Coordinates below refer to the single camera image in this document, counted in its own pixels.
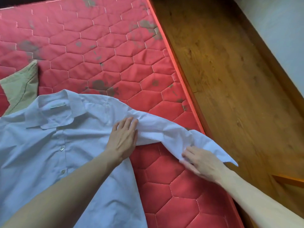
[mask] bed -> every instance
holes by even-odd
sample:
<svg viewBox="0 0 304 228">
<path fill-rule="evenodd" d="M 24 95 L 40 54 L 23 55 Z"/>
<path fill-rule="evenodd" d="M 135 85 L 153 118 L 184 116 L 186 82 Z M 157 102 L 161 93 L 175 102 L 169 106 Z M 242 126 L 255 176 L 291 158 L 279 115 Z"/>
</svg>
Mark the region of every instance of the bed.
<svg viewBox="0 0 304 228">
<path fill-rule="evenodd" d="M 43 0 L 0 10 L 0 79 L 33 59 L 39 95 L 108 95 L 205 133 L 149 0 Z M 0 115 L 8 106 L 0 88 Z M 161 143 L 137 147 L 130 159 L 148 227 L 243 227 L 231 197 Z"/>
</svg>

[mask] wall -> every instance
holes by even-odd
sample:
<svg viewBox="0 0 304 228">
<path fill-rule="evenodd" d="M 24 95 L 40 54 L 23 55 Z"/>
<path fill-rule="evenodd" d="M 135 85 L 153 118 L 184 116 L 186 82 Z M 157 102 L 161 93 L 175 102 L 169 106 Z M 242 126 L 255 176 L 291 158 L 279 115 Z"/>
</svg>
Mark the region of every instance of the wall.
<svg viewBox="0 0 304 228">
<path fill-rule="evenodd" d="M 235 0 L 304 96 L 304 0 Z"/>
</svg>

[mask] dress shirt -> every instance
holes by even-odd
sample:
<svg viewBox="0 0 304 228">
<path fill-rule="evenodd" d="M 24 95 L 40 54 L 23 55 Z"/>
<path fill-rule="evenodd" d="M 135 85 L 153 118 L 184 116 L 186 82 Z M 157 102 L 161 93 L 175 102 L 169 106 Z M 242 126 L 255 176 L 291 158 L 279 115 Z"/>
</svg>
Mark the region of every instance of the dress shirt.
<svg viewBox="0 0 304 228">
<path fill-rule="evenodd" d="M 190 145 L 237 163 L 213 140 L 104 95 L 62 90 L 0 118 L 0 226 L 37 194 L 104 151 L 112 126 L 139 119 L 137 145 L 162 142 L 178 159 Z M 101 185 L 75 227 L 147 227 L 130 159 Z"/>
</svg>

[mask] wooden floor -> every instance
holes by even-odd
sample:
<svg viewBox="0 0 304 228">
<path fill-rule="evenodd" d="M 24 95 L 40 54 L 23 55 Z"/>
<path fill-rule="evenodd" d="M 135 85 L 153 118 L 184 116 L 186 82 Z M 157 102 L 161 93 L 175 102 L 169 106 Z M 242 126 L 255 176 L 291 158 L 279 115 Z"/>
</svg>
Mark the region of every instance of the wooden floor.
<svg viewBox="0 0 304 228">
<path fill-rule="evenodd" d="M 243 179 L 304 216 L 304 120 L 221 0 L 152 0 L 215 141 Z"/>
</svg>

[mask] person's right arm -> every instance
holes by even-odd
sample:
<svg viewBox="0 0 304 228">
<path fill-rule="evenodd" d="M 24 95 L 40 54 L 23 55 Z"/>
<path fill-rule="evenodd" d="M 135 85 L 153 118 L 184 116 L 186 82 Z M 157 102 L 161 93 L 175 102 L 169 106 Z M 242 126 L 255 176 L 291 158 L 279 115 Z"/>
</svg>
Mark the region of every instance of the person's right arm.
<svg viewBox="0 0 304 228">
<path fill-rule="evenodd" d="M 180 161 L 187 169 L 222 186 L 260 228 L 304 227 L 304 219 L 243 180 L 210 151 L 193 146 L 182 155 L 192 163 Z"/>
</svg>

